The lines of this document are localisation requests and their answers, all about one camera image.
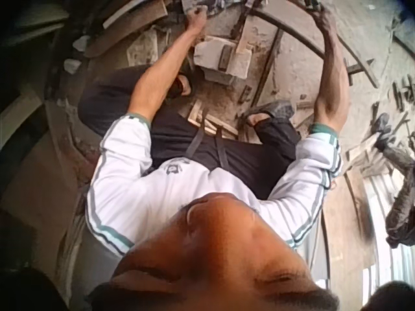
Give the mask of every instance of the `nose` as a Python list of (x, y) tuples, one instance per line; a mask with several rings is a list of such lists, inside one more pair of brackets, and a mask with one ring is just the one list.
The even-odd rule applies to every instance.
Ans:
[(214, 196), (187, 214), (196, 274), (215, 285), (240, 288), (253, 270), (256, 214), (235, 197)]

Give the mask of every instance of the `green cuff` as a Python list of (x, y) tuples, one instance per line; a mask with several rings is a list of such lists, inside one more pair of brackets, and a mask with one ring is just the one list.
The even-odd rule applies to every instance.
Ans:
[(325, 124), (321, 124), (321, 123), (312, 124), (310, 126), (309, 132), (310, 132), (310, 134), (326, 133), (326, 134), (330, 134), (330, 135), (338, 138), (338, 135), (337, 135), (337, 133), (334, 129), (332, 129), (331, 127), (329, 127)]
[(144, 118), (139, 113), (128, 112), (126, 115), (128, 115), (131, 118), (137, 118), (137, 119), (139, 119), (142, 123), (144, 123), (144, 124), (146, 124), (148, 126), (148, 129), (151, 129), (151, 123), (150, 123), (150, 121), (147, 120), (146, 118)]

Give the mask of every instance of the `black strap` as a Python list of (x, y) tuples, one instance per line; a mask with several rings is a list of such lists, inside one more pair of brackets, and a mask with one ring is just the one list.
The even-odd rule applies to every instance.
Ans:
[(225, 144), (223, 143), (223, 138), (222, 138), (222, 127), (219, 127), (218, 130), (216, 131), (215, 140), (216, 140), (216, 148), (218, 150), (220, 167), (222, 167), (224, 170), (229, 171), (228, 156), (226, 155)]
[(200, 127), (193, 138), (192, 142), (190, 143), (189, 147), (187, 147), (185, 157), (188, 159), (191, 159), (193, 155), (195, 154), (197, 148), (199, 147), (200, 143), (203, 140), (203, 136), (205, 134), (205, 119), (206, 115), (208, 114), (208, 109), (203, 109), (202, 112), (202, 122), (200, 123)]

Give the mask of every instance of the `hair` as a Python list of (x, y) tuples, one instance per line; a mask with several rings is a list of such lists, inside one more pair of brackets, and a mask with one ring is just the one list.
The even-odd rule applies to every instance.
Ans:
[[(178, 294), (161, 292), (136, 292), (118, 288), (110, 283), (99, 285), (88, 296), (92, 311), (146, 310), (154, 305), (181, 302)], [(312, 292), (268, 295), (264, 300), (275, 305), (291, 306), (295, 311), (337, 311), (339, 300), (329, 290), (318, 288)]]
[(361, 311), (413, 311), (415, 289), (405, 282), (390, 282), (377, 289)]

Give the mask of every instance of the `long sleeve shirt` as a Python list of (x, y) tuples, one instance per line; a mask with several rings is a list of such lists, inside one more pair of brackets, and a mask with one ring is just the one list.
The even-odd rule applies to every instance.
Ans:
[(148, 174), (150, 124), (126, 115), (112, 124), (101, 142), (102, 155), (88, 192), (87, 223), (108, 249), (123, 256), (134, 244), (157, 233), (180, 208), (211, 192), (229, 192), (245, 202), (292, 247), (316, 222), (342, 160), (336, 134), (315, 126), (296, 147), (288, 167), (267, 200), (231, 173), (181, 157)]

